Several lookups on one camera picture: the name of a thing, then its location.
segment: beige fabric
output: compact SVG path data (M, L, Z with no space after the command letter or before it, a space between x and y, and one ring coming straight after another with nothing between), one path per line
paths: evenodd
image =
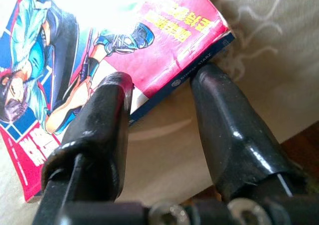
M317 121L318 0L213 1L238 37L220 54L219 65L237 81L277 139L282 142ZM24 203L4 144L0 167L0 224L31 224L37 203ZM210 184L185 84L131 128L119 201L181 202Z

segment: comic book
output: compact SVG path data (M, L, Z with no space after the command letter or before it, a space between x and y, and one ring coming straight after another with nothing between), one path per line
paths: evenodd
M105 76L132 77L133 124L233 39L209 0L17 0L0 38L0 131L25 200Z

